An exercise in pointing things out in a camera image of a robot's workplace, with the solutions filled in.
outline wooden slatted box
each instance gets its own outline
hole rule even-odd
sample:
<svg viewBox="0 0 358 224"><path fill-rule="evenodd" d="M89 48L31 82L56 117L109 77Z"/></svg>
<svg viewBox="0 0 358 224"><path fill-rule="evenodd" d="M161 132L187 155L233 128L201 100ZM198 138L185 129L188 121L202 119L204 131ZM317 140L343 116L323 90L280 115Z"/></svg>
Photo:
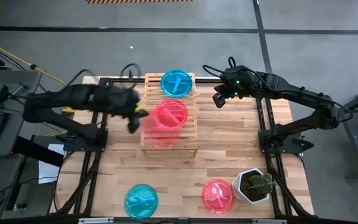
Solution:
<svg viewBox="0 0 358 224"><path fill-rule="evenodd" d="M164 73L146 73L145 77L145 93L144 102L147 110L154 110L155 107L163 100L170 99L169 96L163 93L160 87L160 81ZM193 88L183 98L179 98L188 109L188 120L184 127L181 128L179 139L169 147L163 145L155 145L150 141L151 139L158 139L162 134L145 133L144 129L141 134L140 149L146 156L162 155L162 151L191 151L192 156L195 157L198 150L198 132L197 132L197 104L196 104L196 83L195 74L189 73L193 80Z"/></svg>

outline butcher block table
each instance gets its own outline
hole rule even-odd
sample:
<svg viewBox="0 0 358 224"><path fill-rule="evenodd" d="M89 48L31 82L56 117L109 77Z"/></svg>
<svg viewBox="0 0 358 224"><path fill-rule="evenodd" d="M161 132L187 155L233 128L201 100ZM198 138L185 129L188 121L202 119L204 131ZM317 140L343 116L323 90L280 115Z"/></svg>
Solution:
<svg viewBox="0 0 358 224"><path fill-rule="evenodd" d="M98 79L84 77L83 83L98 83ZM100 161L91 212L93 217L128 217L124 210L124 197L137 184L149 184L158 194L158 207L152 217L274 217L271 198L256 205L236 199L233 208L224 215L214 215L203 206L201 190L209 180L223 179L231 183L242 171L253 168L267 171L265 157L259 148L257 132L260 127L255 99L228 99L219 109L212 100L214 86L216 84L196 84L199 149L194 158L180 157L174 151L163 152L165 155L161 157L147 157L140 150L140 128L130 134L127 119L108 119L108 143ZM144 84L138 83L135 89L142 99ZM287 100L272 100L272 106L276 123L292 122ZM74 120L85 124L91 122L91 117L92 113L88 111L76 111ZM265 120L265 123L269 128L269 122ZM83 152L75 152L64 163L57 184L58 207L76 189L83 157ZM288 188L306 211L313 213L301 161L292 154L282 154L282 159ZM85 189L83 205L87 193L88 189ZM279 187L277 193L284 212Z"/></svg>

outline metal bracket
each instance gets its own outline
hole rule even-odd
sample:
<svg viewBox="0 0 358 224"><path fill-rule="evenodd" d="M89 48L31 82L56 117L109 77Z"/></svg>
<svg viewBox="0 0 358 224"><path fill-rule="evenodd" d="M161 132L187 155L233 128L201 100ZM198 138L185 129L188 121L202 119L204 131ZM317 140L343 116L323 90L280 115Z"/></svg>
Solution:
<svg viewBox="0 0 358 224"><path fill-rule="evenodd" d="M100 224L100 223L113 223L114 218L81 218L78 224Z"/></svg>
<svg viewBox="0 0 358 224"><path fill-rule="evenodd" d="M81 138L67 139L63 150L68 152L103 152L106 147L109 130L107 128L98 131L98 141L90 144Z"/></svg>
<svg viewBox="0 0 358 224"><path fill-rule="evenodd" d="M178 218L178 224L189 224L190 221L188 218Z"/></svg>
<svg viewBox="0 0 358 224"><path fill-rule="evenodd" d="M23 154L27 157L46 162L60 167L63 162L63 155L51 151L23 137L17 137L13 153Z"/></svg>
<svg viewBox="0 0 358 224"><path fill-rule="evenodd" d="M314 144L312 142L301 140L297 134L293 134L287 137L282 147L274 147L271 143L269 143L269 139L271 137L271 130L259 130L259 145L260 151L262 153L267 154L276 154L276 153L292 153L299 154L304 151L312 148Z"/></svg>
<svg viewBox="0 0 358 224"><path fill-rule="evenodd" d="M287 224L286 220L253 219L252 223L257 224Z"/></svg>

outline gray floor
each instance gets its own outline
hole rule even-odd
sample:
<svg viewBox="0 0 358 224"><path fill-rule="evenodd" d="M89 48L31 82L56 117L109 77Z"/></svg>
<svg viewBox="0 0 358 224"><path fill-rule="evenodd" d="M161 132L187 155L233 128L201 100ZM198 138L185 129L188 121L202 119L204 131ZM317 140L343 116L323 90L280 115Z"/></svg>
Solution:
<svg viewBox="0 0 358 224"><path fill-rule="evenodd" d="M260 0L266 29L358 29L358 1ZM0 24L10 26L241 28L255 29L251 0L195 0L186 3L86 5L75 0L0 0ZM358 35L266 35L273 71L291 84L346 103L358 93ZM180 68L208 76L201 66L226 68L228 56L264 70L258 34L50 33L0 31L0 45L67 82L82 68L117 75L128 63L143 72ZM58 90L59 84L43 78ZM311 110L291 104L294 119ZM53 130L27 124L23 136ZM342 126L305 133L315 147L305 153L315 214L358 221L356 154Z"/></svg>

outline white pot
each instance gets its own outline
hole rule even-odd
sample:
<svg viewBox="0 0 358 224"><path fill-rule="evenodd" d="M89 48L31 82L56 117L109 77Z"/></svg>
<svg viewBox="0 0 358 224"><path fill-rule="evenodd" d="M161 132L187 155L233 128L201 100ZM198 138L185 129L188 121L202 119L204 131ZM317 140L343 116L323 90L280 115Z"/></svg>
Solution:
<svg viewBox="0 0 358 224"><path fill-rule="evenodd" d="M240 189L240 184L241 184L241 177L243 174L246 174L248 172L252 172L252 171L257 171L258 173L260 173L261 175L263 175L263 173L258 170L257 168L255 169L251 169L251 170L247 170L247 171L244 171L244 172L241 172L239 173L239 175L237 175L237 177L234 179L233 183L231 183L231 185L233 186L233 189L234 189L234 193L236 195L236 198L240 199L240 200L245 200L245 201L248 201L249 203L251 204L256 204L256 203L259 203L259 202L263 202L265 200L268 200L269 197L270 197L270 194L268 194L265 198L261 199L261 200L258 200L258 201L251 201L249 200L249 198L247 198L247 196L245 196L242 192L241 192L241 189Z"/></svg>

